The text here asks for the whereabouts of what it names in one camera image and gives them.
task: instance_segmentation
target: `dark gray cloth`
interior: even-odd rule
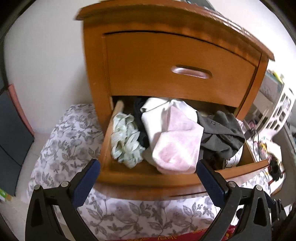
[[[217,111],[215,115],[204,117],[198,111],[196,113],[197,123],[204,128],[200,144],[203,159],[226,160],[233,157],[245,141],[234,115]]]

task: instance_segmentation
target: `blue gripper pad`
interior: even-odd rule
[[[72,198],[72,204],[75,209],[84,204],[98,178],[100,168],[100,162],[97,159],[91,159],[87,166],[71,180],[69,195]]]
[[[215,172],[204,160],[200,160],[196,165],[196,174],[209,194],[216,207],[225,206],[228,188],[222,175]]]

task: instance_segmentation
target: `white wall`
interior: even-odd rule
[[[244,27],[274,54],[268,68],[283,74],[296,93],[296,46],[280,20],[259,0],[209,0],[225,17]]]
[[[37,132],[48,133],[71,104],[90,103],[80,7],[95,0],[37,0],[5,38],[5,65],[24,112]],[[270,48],[271,67],[283,73],[296,93],[296,47],[289,34],[259,0],[210,0],[225,17],[243,26]]]
[[[72,104],[91,103],[81,7],[95,0],[37,0],[4,42],[5,67],[32,128],[50,133]]]

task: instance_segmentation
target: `open drawer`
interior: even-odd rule
[[[196,174],[163,175],[146,161],[129,169],[111,157],[111,134],[113,117],[122,112],[124,103],[119,100],[114,108],[112,118],[102,145],[101,173],[95,188],[101,193],[116,198],[133,200],[169,200],[188,195],[205,194],[205,189]],[[226,180],[242,184],[265,167],[268,161],[255,162],[248,145],[245,143],[241,160],[237,167],[219,170]]]

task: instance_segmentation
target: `pink cloth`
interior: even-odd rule
[[[203,127],[174,106],[168,109],[167,124],[167,131],[160,134],[152,152],[158,171],[163,174],[194,173]]]

